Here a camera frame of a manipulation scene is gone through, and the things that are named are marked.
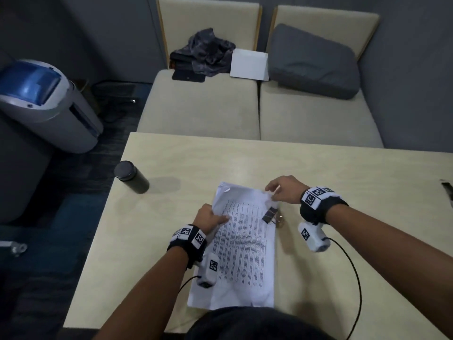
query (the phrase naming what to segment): beige chair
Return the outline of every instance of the beige chair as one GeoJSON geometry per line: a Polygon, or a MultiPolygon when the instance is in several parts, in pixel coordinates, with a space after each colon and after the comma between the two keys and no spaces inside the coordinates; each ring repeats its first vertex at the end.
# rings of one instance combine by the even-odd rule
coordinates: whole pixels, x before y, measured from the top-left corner
{"type": "MultiPolygon", "coordinates": [[[[274,27],[284,23],[347,45],[359,59],[378,22],[379,15],[372,13],[278,6],[269,38],[274,27]]],[[[351,100],[340,100],[264,82],[260,131],[261,139],[269,141],[383,148],[362,91],[351,100]]]]}
{"type": "MultiPolygon", "coordinates": [[[[187,45],[197,31],[212,27],[236,47],[256,50],[259,4],[212,0],[157,0],[165,54],[187,45]]],[[[255,81],[218,74],[204,83],[174,81],[160,71],[138,125],[138,132],[260,139],[255,81]]]]}

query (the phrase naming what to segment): paper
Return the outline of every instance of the paper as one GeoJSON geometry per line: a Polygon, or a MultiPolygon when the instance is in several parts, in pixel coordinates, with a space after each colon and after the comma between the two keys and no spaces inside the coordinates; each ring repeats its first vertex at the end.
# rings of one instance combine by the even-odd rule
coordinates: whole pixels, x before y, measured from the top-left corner
{"type": "Polygon", "coordinates": [[[269,81],[267,53],[235,49],[231,58],[230,76],[269,81]]]}
{"type": "Polygon", "coordinates": [[[212,203],[216,215],[229,215],[227,224],[205,252],[220,258],[216,284],[205,289],[192,282],[188,306],[218,309],[227,306],[274,306],[275,224],[262,217],[277,208],[270,194],[221,183],[212,203]]]}

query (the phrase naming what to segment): light wood tabletop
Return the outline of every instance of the light wood tabletop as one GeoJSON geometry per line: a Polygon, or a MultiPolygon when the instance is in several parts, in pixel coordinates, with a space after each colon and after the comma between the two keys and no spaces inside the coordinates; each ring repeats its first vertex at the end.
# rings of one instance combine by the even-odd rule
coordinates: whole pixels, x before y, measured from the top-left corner
{"type": "MultiPolygon", "coordinates": [[[[439,180],[453,181],[453,154],[131,133],[123,160],[150,181],[135,194],[114,181],[64,327],[100,328],[134,284],[165,253],[173,232],[211,203],[221,181],[263,189],[292,174],[328,186],[350,206],[453,255],[453,209],[439,180]]],[[[275,240],[275,308],[344,339],[359,294],[351,264],[334,243],[313,253],[297,233],[296,205],[281,206],[275,240]]],[[[363,308],[353,339],[444,339],[330,226],[351,256],[363,308]]],[[[186,272],[184,280],[193,271],[186,272]]],[[[186,332],[204,310],[178,296],[168,332],[186,332]]]]}

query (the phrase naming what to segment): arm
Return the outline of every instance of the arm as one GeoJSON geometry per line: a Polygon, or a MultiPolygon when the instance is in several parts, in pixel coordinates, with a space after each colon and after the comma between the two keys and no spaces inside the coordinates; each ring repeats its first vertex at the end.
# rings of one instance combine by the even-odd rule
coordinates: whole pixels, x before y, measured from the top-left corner
{"type": "MultiPolygon", "coordinates": [[[[206,235],[227,216],[215,216],[205,204],[193,225],[206,235]]],[[[181,247],[173,247],[139,280],[105,322],[95,340],[160,339],[178,297],[189,257],[181,247]]]]}
{"type": "MultiPolygon", "coordinates": [[[[274,200],[300,204],[309,187],[293,176],[266,186],[274,200]]],[[[453,258],[346,205],[326,214],[328,223],[428,320],[453,339],[453,258]]]]}

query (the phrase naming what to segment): black smartphone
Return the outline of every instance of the black smartphone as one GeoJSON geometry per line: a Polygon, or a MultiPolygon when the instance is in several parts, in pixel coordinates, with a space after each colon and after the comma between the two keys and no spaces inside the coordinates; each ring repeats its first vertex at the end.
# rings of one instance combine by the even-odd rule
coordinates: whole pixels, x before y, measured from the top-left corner
{"type": "Polygon", "coordinates": [[[191,70],[175,70],[172,79],[178,81],[204,82],[206,76],[195,74],[191,70]]]}

